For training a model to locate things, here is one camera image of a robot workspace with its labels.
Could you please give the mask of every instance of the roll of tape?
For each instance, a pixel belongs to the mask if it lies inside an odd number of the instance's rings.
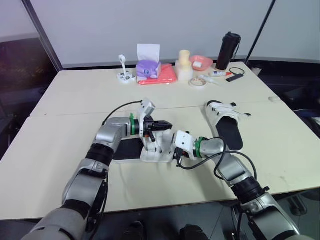
[[[195,77],[189,81],[189,85],[196,89],[203,89],[207,82],[201,78]]]

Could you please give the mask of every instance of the black floor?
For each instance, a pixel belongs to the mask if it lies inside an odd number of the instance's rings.
[[[0,43],[0,159],[56,75],[39,39]]]
[[[307,206],[307,214],[294,216],[290,212],[287,198],[279,204],[290,215],[301,234],[320,240],[320,205],[301,197]],[[119,240],[125,228],[134,221],[143,221],[149,240],[178,240],[179,230],[186,224],[198,225],[210,240],[232,239],[237,217],[233,209],[218,202],[202,203],[187,206],[165,207],[141,211],[129,211],[105,214],[95,240]],[[19,240],[27,234],[35,223],[23,220],[0,221],[0,240]],[[243,218],[241,235],[254,240],[248,220]]]

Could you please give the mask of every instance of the pink bowl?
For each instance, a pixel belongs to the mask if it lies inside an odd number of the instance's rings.
[[[192,56],[189,60],[192,63],[192,68],[196,71],[205,71],[214,63],[212,59],[199,55]],[[194,66],[194,62],[196,61],[202,63],[202,67]]]

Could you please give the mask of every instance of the black device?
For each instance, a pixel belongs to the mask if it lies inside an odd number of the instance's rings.
[[[232,81],[234,81],[234,80],[237,80],[237,79],[239,79],[239,78],[242,78],[243,76],[244,76],[244,75],[243,75],[242,73],[236,74],[236,75],[234,75],[234,76],[232,76],[232,77],[227,78],[226,81],[230,83],[230,82],[232,82]]]
[[[236,33],[232,33],[230,31],[223,37],[219,57],[215,66],[217,70],[224,71],[227,69],[234,55],[236,47],[238,46],[238,49],[239,49],[240,41],[241,41],[240,35]]]

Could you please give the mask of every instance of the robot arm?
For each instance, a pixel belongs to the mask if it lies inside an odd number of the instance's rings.
[[[145,99],[138,111],[138,119],[114,117],[101,126],[85,159],[80,162],[64,189],[62,207],[46,215],[23,240],[82,239],[86,228],[94,224],[107,196],[106,179],[109,166],[120,141],[131,135],[139,135],[145,138],[142,139],[145,140],[144,146],[149,149],[149,146],[153,146],[151,144],[161,145],[157,143],[157,136],[153,136],[153,131],[171,129],[172,125],[166,121],[153,121],[150,114],[154,108],[154,105]],[[183,153],[196,160],[224,150],[221,139],[200,139],[197,140],[182,131],[175,134],[172,147],[175,148],[175,158],[179,164]],[[154,148],[153,152],[157,153],[159,150]],[[220,158],[215,157],[212,160],[218,164]],[[310,239],[300,236],[295,223],[266,192],[268,189],[260,186],[237,157],[225,153],[217,170],[239,199],[257,239]]]
[[[219,138],[198,141],[182,131],[176,133],[173,143],[194,160],[208,158],[221,153],[224,149],[223,140]],[[220,157],[214,157],[212,160],[218,164]],[[177,157],[177,161],[179,165],[182,161],[181,156]],[[293,220],[272,195],[266,192],[269,188],[262,188],[239,158],[226,153],[217,170],[239,199],[242,211],[248,216],[249,226],[256,239],[288,239],[293,236],[300,237],[297,239],[306,238],[300,236],[299,229]]]
[[[100,127],[63,191],[62,207],[47,214],[23,240],[80,240],[86,228],[92,229],[108,193],[109,166],[121,140],[139,135],[150,137],[153,143],[153,131],[171,129],[166,121],[153,121],[150,114],[154,108],[151,101],[144,99],[138,110],[139,119],[113,117]]]

